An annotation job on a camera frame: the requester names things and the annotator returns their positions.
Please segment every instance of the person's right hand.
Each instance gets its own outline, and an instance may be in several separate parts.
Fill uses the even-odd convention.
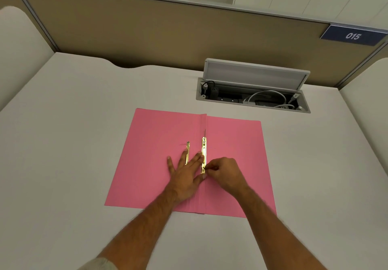
[[[206,165],[205,170],[210,177],[214,178],[223,189],[233,196],[248,187],[235,159],[226,157],[213,159]]]

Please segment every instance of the person's left arm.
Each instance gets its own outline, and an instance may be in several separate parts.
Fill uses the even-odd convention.
[[[203,162],[197,153],[185,165],[187,150],[182,153],[175,170],[170,157],[167,158],[171,179],[164,191],[125,226],[97,256],[106,258],[119,270],[145,269],[164,226],[177,204],[194,195],[206,177],[195,172]]]

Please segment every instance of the desk power outlet box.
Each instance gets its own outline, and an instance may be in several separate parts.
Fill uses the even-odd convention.
[[[206,59],[196,99],[310,113],[300,89],[309,71]]]

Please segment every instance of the pink file folder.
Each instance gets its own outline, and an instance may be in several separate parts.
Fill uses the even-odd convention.
[[[191,159],[201,150],[205,129],[207,162],[236,159],[248,184],[276,212],[260,121],[146,109],[135,111],[105,205],[145,208],[170,179],[167,156],[176,165],[190,141]],[[238,202],[210,177],[175,211],[245,217]]]

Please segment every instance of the person's right arm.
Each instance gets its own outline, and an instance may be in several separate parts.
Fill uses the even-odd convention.
[[[205,169],[239,202],[268,270],[327,270],[248,186],[234,159],[211,160]]]

